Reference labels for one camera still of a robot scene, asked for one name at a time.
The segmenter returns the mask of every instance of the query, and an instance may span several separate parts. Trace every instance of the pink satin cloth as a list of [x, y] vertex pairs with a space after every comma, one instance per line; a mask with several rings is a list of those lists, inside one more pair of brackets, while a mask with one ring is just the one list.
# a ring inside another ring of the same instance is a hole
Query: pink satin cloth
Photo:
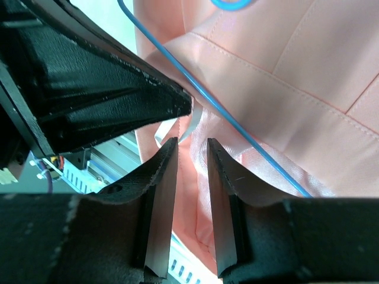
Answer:
[[[257, 0], [226, 12], [210, 0], [135, 0], [134, 14], [313, 196], [379, 196], [379, 1]], [[298, 193], [139, 32], [137, 50], [204, 106], [179, 146], [173, 230], [215, 273], [208, 137]], [[158, 126], [137, 131], [143, 162]]]

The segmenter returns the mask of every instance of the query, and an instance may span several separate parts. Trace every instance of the stitching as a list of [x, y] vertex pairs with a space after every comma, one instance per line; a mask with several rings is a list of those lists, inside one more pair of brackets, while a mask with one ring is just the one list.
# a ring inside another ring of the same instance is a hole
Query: stitching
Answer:
[[272, 74], [276, 74], [277, 71], [279, 70], [279, 68], [282, 66], [284, 59], [286, 58], [287, 54], [291, 51], [291, 49], [295, 43], [295, 39], [297, 39], [297, 37], [300, 35], [301, 29], [304, 27], [305, 23], [308, 21], [310, 16], [315, 12], [317, 4], [319, 2], [320, 1], [318, 1], [318, 0], [314, 0], [313, 3], [310, 5], [310, 8], [305, 13], [306, 17], [304, 18], [305, 15], [303, 16], [303, 19], [300, 21], [299, 26], [296, 28], [295, 33], [292, 34], [292, 36], [290, 37], [286, 47], [284, 48], [284, 52], [282, 55], [280, 55], [279, 60], [276, 64]]
[[352, 115], [356, 110], [357, 108], [362, 105], [362, 103], [366, 100], [366, 98], [368, 97], [369, 94], [372, 93], [372, 91], [374, 90], [374, 88], [379, 84], [379, 74], [376, 76], [376, 82], [374, 84], [372, 84], [369, 88], [369, 90], [366, 92], [366, 94], [364, 94], [363, 96], [361, 96], [361, 99], [359, 99], [359, 101], [348, 111], [348, 115]]
[[212, 28], [212, 31], [211, 31], [211, 33], [210, 33], [210, 35], [209, 35], [209, 39], [210, 39], [210, 40], [212, 39], [213, 34], [214, 34], [214, 31], [216, 30], [216, 27], [217, 27], [217, 25], [219, 24], [219, 21], [220, 21], [221, 17], [223, 16], [223, 14], [224, 14], [224, 12], [221, 11], [221, 12], [220, 12], [220, 15], [217, 17], [216, 23], [214, 24], [214, 26], [213, 26], [213, 28]]
[[199, 34], [196, 34], [196, 33], [193, 33], [193, 32], [190, 32], [189, 34], [192, 34], [194, 35], [195, 37], [199, 38], [200, 40], [204, 41], [207, 45], [209, 45], [211, 48], [215, 49], [216, 51], [218, 51], [219, 53], [231, 58], [232, 60], [242, 64], [243, 66], [249, 68], [249, 69], [253, 69], [255, 71], [257, 71], [258, 73], [264, 75], [265, 77], [267, 77], [269, 80], [273, 80], [275, 81], [276, 83], [279, 83], [281, 86], [285, 87], [286, 89], [289, 89], [290, 91], [294, 92], [294, 93], [297, 93], [298, 95], [300, 95], [301, 98], [304, 98], [306, 99], [307, 101], [327, 110], [328, 112], [332, 113], [333, 115], [343, 119], [344, 121], [348, 122], [349, 124], [351, 124], [352, 126], [354, 126], [356, 129], [359, 129], [361, 130], [363, 133], [365, 133], [366, 135], [369, 135], [370, 137], [374, 138], [375, 140], [379, 141], [379, 135], [377, 135], [376, 133], [374, 132], [371, 132], [370, 130], [368, 129], [365, 129], [363, 126], [360, 126], [357, 122], [354, 122], [352, 121], [350, 118], [347, 118], [345, 116], [343, 116], [342, 114], [336, 112], [334, 109], [332, 109], [331, 107], [327, 106], [327, 105], [324, 105], [323, 103], [321, 103], [318, 99], [312, 97], [311, 95], [307, 94], [307, 93], [304, 93], [304, 92], [301, 92], [300, 90], [292, 87], [291, 85], [288, 85], [287, 83], [279, 80], [278, 78], [276, 77], [273, 77], [270, 73], [267, 73], [261, 69], [258, 69], [257, 67], [249, 64], [249, 63], [246, 63], [244, 60], [240, 59], [239, 57], [235, 56], [235, 55], [232, 55], [230, 53], [228, 53], [227, 51], [224, 51], [223, 49], [219, 48], [218, 46], [215, 46], [213, 43], [209, 42], [206, 38], [204, 38], [203, 36], [199, 35]]

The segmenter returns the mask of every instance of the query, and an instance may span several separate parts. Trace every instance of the pink garment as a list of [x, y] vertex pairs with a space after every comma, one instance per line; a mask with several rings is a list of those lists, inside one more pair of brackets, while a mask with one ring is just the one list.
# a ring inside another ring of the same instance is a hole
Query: pink garment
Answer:
[[[257, 0], [238, 12], [210, 0], [136, 0], [134, 14], [314, 196], [379, 196], [379, 1]], [[137, 33], [142, 58], [205, 108], [179, 146], [173, 229], [212, 271], [206, 142], [297, 192]], [[180, 136], [190, 117], [168, 137]], [[159, 124], [137, 131], [143, 162]]]

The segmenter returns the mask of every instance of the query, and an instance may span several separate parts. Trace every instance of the pink fabric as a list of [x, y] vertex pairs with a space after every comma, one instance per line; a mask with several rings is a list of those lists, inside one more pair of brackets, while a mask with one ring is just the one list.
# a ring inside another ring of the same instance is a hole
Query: pink fabric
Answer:
[[[379, 1], [257, 0], [225, 12], [209, 0], [137, 0], [134, 13], [314, 196], [379, 196]], [[206, 139], [263, 180], [295, 190], [137, 33], [139, 55], [205, 108], [179, 146], [173, 229], [214, 273]], [[183, 117], [168, 137], [190, 123]], [[159, 124], [137, 131], [143, 161]]]

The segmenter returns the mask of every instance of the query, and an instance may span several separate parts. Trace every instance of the cloth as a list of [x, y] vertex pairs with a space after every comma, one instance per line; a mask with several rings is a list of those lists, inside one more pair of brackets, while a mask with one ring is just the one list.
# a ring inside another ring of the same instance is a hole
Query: cloth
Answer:
[[[379, 1], [256, 0], [226, 12], [208, 0], [136, 0], [134, 14], [313, 196], [379, 196]], [[208, 137], [266, 182], [298, 193], [136, 37], [139, 56], [204, 106], [179, 146], [173, 230], [215, 273]], [[168, 137], [190, 120], [178, 119]], [[158, 127], [137, 131], [143, 162], [158, 150]]]

